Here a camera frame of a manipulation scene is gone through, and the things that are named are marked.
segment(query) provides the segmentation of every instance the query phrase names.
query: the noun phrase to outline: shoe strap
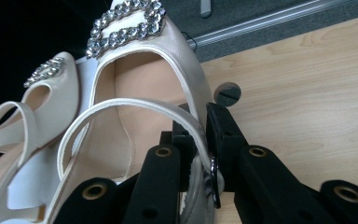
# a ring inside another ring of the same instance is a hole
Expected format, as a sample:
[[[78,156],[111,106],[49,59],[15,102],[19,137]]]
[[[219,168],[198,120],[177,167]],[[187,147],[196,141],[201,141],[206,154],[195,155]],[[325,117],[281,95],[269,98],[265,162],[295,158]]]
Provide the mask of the shoe strap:
[[[201,223],[196,222],[196,220],[202,220],[204,223],[213,223],[214,208],[212,196],[207,198],[205,193],[202,193],[204,191],[203,182],[201,181],[203,180],[202,166],[208,173],[211,167],[207,153],[205,132],[200,123],[191,114],[177,105],[152,99],[116,98],[92,106],[72,123],[62,138],[57,158],[60,178],[62,179],[64,177],[65,170],[72,158],[72,148],[78,134],[93,118],[104,112],[104,110],[120,105],[139,106],[163,114],[181,124],[193,137],[199,151],[197,156],[197,158],[199,158],[197,160],[199,161],[196,160],[197,162],[193,162],[191,177],[197,175],[199,178],[195,178],[196,181],[190,182],[189,192],[187,193],[188,198],[186,198],[187,204],[182,213],[186,214],[186,217],[181,217],[181,223]],[[224,179],[220,172],[218,172],[218,183],[219,189],[222,191],[224,189]]]
[[[19,167],[27,161],[31,153],[37,148],[34,140],[36,138],[36,127],[34,111],[26,104],[8,101],[0,105],[0,120],[12,108],[17,107],[17,112],[22,116],[22,122],[15,121],[0,128],[0,147],[24,143]]]

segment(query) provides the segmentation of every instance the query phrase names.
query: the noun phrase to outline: wooden table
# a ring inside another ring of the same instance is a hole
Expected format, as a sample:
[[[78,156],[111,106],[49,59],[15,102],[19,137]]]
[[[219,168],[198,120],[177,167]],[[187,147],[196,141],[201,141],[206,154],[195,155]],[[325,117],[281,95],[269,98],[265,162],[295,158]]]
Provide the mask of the wooden table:
[[[241,87],[229,110],[246,139],[273,150],[300,182],[358,185],[358,19],[202,67],[213,91]],[[217,220],[241,223],[233,194],[223,194]]]

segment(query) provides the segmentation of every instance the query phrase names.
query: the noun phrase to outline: crystal embellishment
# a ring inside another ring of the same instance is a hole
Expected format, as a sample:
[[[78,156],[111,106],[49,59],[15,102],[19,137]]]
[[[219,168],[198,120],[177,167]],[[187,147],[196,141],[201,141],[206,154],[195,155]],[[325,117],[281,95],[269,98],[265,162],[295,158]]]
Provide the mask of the crystal embellishment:
[[[102,30],[112,21],[119,21],[137,10],[144,11],[145,22],[135,27],[127,27],[110,33],[102,38]],[[90,39],[86,49],[86,57],[96,58],[106,49],[116,49],[132,40],[145,40],[150,36],[159,35],[164,28],[165,8],[159,0],[126,0],[107,10],[100,19],[95,20],[90,31]]]
[[[61,72],[63,61],[63,58],[56,57],[40,64],[24,83],[24,88],[29,88],[38,81],[56,77]]]

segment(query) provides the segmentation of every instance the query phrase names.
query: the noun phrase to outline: light wood tabletop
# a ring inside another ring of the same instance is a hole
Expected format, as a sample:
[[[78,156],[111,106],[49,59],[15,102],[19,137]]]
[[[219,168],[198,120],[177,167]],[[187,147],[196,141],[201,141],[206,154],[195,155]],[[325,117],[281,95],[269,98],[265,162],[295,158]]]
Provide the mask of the light wood tabletop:
[[[241,87],[229,110],[250,144],[271,149],[313,189],[333,179],[358,186],[358,19],[202,67],[213,91]],[[222,197],[217,222],[241,223],[233,194]]]

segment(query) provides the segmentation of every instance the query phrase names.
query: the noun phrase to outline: rhinestone buckle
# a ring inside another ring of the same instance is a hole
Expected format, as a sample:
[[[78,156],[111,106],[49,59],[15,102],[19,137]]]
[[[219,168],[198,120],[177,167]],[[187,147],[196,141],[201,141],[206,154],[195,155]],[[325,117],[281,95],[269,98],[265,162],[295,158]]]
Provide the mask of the rhinestone buckle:
[[[137,10],[145,12],[145,22],[140,22],[136,27],[122,28],[110,33],[109,37],[102,38],[102,30],[110,22],[119,21]],[[107,10],[100,19],[95,20],[90,31],[86,49],[87,59],[96,58],[102,51],[116,49],[132,40],[145,40],[150,36],[160,34],[165,14],[166,11],[159,0],[126,0],[113,9]]]
[[[40,66],[34,70],[31,77],[24,83],[24,88],[29,88],[40,80],[57,76],[61,71],[63,61],[64,58],[56,57],[40,64]]]

